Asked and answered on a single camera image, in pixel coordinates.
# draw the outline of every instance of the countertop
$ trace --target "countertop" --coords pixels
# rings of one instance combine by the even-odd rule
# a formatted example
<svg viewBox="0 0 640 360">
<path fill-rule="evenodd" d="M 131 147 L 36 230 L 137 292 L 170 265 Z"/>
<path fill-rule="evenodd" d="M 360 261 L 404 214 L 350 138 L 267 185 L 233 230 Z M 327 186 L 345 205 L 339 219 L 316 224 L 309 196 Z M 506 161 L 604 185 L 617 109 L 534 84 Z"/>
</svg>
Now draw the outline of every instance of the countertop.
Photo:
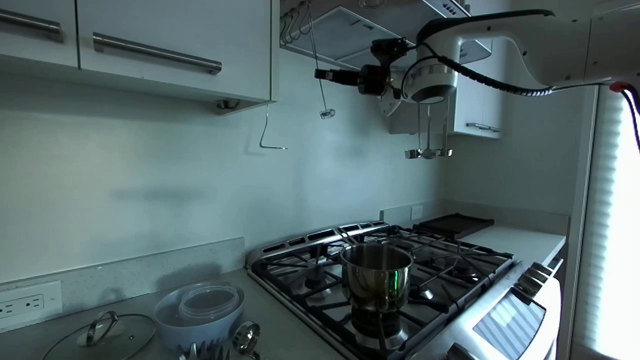
<svg viewBox="0 0 640 360">
<path fill-rule="evenodd" d="M 269 360 L 334 360 L 342 358 L 311 328 L 296 318 L 285 306 L 262 289 L 241 268 L 217 277 L 244 290 L 245 320 L 260 324 L 261 335 L 256 351 Z M 41 360 L 45 352 L 62 336 L 90 323 L 101 311 L 141 313 L 152 316 L 154 307 L 171 290 L 150 293 L 110 305 L 53 319 L 0 334 L 0 359 Z M 162 346 L 157 336 L 133 360 L 177 360 L 179 354 Z M 248 357 L 231 350 L 231 359 Z"/>
<path fill-rule="evenodd" d="M 564 245 L 565 236 L 497 224 L 471 234 L 463 241 L 510 252 L 528 266 L 534 261 L 547 265 Z M 338 352 L 251 279 L 244 268 L 220 275 L 217 279 L 230 281 L 244 290 L 243 318 L 253 320 L 262 327 L 256 351 L 264 357 L 270 360 L 341 358 Z M 0 359 L 40 360 L 62 336 L 90 323 L 101 311 L 152 316 L 156 303 L 169 292 L 171 290 L 150 293 L 0 334 Z M 231 354 L 231 359 L 247 359 L 233 350 Z M 164 348 L 159 338 L 154 336 L 134 360 L 177 358 L 176 352 Z"/>
</svg>

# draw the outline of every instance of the cooking pot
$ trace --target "cooking pot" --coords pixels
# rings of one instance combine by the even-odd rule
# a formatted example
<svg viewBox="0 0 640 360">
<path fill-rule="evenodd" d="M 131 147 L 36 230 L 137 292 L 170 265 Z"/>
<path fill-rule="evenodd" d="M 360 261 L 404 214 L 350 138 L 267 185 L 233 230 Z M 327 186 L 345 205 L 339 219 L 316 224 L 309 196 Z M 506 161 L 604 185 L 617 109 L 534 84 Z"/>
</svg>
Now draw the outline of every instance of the cooking pot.
<svg viewBox="0 0 640 360">
<path fill-rule="evenodd" d="M 390 245 L 361 243 L 344 249 L 340 257 L 342 292 L 352 306 L 389 313 L 406 304 L 413 264 L 408 252 Z"/>
</svg>

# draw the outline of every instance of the robotic arm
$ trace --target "robotic arm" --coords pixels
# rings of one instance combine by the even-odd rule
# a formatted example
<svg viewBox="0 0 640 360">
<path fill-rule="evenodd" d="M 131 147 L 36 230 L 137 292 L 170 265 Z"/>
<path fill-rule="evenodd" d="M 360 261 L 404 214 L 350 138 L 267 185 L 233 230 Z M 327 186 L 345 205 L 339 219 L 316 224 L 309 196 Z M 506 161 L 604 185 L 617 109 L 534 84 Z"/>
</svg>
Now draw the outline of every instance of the robotic arm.
<svg viewBox="0 0 640 360">
<path fill-rule="evenodd" d="M 640 88 L 640 8 L 614 11 L 590 19 L 561 19 L 548 10 L 523 10 L 461 19 L 435 19 L 416 38 L 417 61 L 404 73 L 390 65 L 411 49 L 402 39 L 383 39 L 371 51 L 380 66 L 360 72 L 318 70 L 316 78 L 357 86 L 377 95 L 389 116 L 401 101 L 436 103 L 451 95 L 458 73 L 499 90 L 540 96 L 582 85 L 614 84 L 635 93 Z M 526 89 L 490 79 L 459 64 L 466 40 L 504 37 L 514 42 L 526 69 L 546 88 Z"/>
</svg>

